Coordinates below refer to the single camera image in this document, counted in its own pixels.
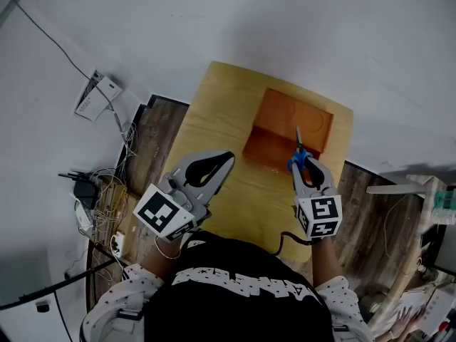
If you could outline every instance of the wooden floor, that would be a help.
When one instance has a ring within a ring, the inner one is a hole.
[[[145,109],[137,126],[138,156],[129,160],[127,166],[128,187],[131,191],[142,195],[151,182],[158,182],[186,112],[186,105],[160,98],[155,99],[151,108]],[[367,286],[390,287],[420,216],[423,201],[419,197],[408,195],[401,199],[401,195],[366,194],[369,185],[387,184],[387,180],[348,162],[343,167],[338,186],[342,195],[343,223],[334,242],[345,275],[359,296],[364,295]],[[385,253],[383,225],[389,209],[399,200],[386,220],[389,258]],[[135,255],[128,261],[140,262],[152,243],[153,237],[148,229],[141,227],[137,231]],[[103,262],[103,255],[97,252],[95,255]],[[303,264],[287,260],[284,262],[311,281],[311,261]],[[120,281],[118,265],[112,265],[109,270],[114,281]],[[112,284],[99,275],[95,276],[95,300]]]

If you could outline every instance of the person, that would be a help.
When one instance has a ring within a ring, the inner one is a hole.
[[[381,336],[377,337],[375,342],[388,342],[392,339],[397,339],[398,342],[404,342],[405,337],[407,337],[410,332],[415,330],[418,322],[425,315],[426,308],[425,306],[422,306],[410,317],[411,311],[412,307],[408,310],[404,307],[402,311],[399,311],[396,321],[391,328]]]
[[[330,237],[312,245],[313,286],[264,249],[209,232],[155,238],[129,279],[103,294],[82,342],[299,338],[373,342]]]

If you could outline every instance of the black cable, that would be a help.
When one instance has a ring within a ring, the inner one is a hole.
[[[88,249],[86,249],[86,250],[83,252],[83,254],[81,255],[81,257],[80,257],[79,259],[73,261],[73,264],[71,265],[71,267],[68,268],[68,269],[66,269],[65,272],[64,272],[64,274],[66,274],[68,271],[70,271],[70,270],[74,267],[74,265],[75,265],[76,262],[79,262],[81,259],[83,259],[84,254],[85,254],[87,251],[88,251]]]
[[[322,240],[322,238],[313,238],[310,241],[305,241],[304,239],[299,238],[298,236],[296,236],[295,234],[293,234],[291,232],[282,232],[280,234],[279,249],[277,250],[276,253],[272,254],[272,256],[277,256],[280,254],[282,247],[284,245],[284,236],[288,236],[291,239],[293,239],[296,243],[303,244],[304,246],[311,246],[312,244],[317,244]]]
[[[93,292],[93,305],[97,305],[97,291],[95,288],[95,273],[92,274],[92,292]]]
[[[56,298],[56,304],[57,304],[58,313],[60,314],[60,318],[62,320],[63,326],[65,327],[66,334],[68,334],[68,338],[70,339],[70,342],[73,342],[73,339],[71,338],[71,334],[68,331],[68,327],[66,326],[65,319],[64,319],[63,314],[62,314],[62,310],[60,309],[60,304],[58,303],[58,297],[57,297],[57,292],[56,291],[54,291],[54,298]]]
[[[52,38],[51,36],[49,36],[49,34],[46,33],[46,31],[41,28],[38,23],[36,23],[33,18],[22,8],[22,6],[17,2],[17,0],[12,0],[14,1],[14,3],[17,5],[17,7],[25,14],[25,16],[36,26],[36,28],[38,28],[46,37],[48,37],[62,52],[63,54],[65,55],[65,57],[70,61],[70,63],[73,65],[73,67],[79,71],[79,73],[84,76],[85,78],[87,78],[90,82],[90,78],[79,68],[77,67],[77,65],[71,60],[70,56],[66,53],[66,51],[62,48],[62,46],[60,44],[58,44],[56,42],[56,40],[54,38]],[[122,135],[122,139],[123,139],[123,142],[125,143],[125,146],[127,146],[127,138],[125,137],[125,134],[123,133],[122,131],[122,124],[120,123],[120,119],[117,115],[117,113],[115,112],[114,110],[114,107],[113,107],[113,104],[111,103],[111,101],[108,99],[108,97],[104,94],[104,92],[102,90],[100,90],[100,88],[98,86],[95,87],[98,92],[107,100],[108,102],[108,107],[109,107],[109,110],[111,110],[113,113],[114,113],[114,118],[115,118],[115,121],[119,127],[119,131],[120,131],[120,134]]]

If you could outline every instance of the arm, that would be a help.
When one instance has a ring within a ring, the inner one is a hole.
[[[330,237],[325,237],[312,245],[312,273],[313,287],[342,275],[342,268],[339,266]]]
[[[393,336],[388,331],[388,332],[385,332],[384,334],[380,335],[379,337],[377,337],[375,339],[375,342],[388,342],[388,341],[391,341],[392,339],[393,339]]]
[[[425,312],[426,312],[426,308],[422,307],[419,311],[417,311],[413,315],[413,317],[407,323],[407,326],[405,327],[404,331],[400,334],[400,336],[398,338],[398,342],[404,342],[405,338],[408,336],[408,334],[415,330],[416,325],[418,324],[420,319],[425,315]]]
[[[181,239],[177,239],[171,243],[167,243],[160,238],[157,238],[157,244],[164,254],[169,257],[176,257],[179,254]],[[164,257],[155,245],[141,261],[141,266],[149,272],[166,280],[172,273],[176,259],[167,259]]]

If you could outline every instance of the wooden board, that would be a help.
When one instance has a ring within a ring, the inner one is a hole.
[[[137,124],[137,156],[127,162],[128,190],[142,196],[149,184],[160,180],[163,165],[171,149],[187,106],[163,99],[155,99]]]
[[[231,150],[236,155],[234,169],[212,199],[213,215],[203,224],[203,229],[275,252],[282,231],[299,237],[304,237],[304,232],[291,208],[294,198],[291,175],[255,165],[242,156],[267,88],[334,114],[331,134],[320,160],[331,170],[337,185],[350,142],[353,112],[317,93],[220,62],[212,62],[207,69],[175,138],[164,172],[192,152]],[[306,261],[311,248],[286,239],[281,255]]]

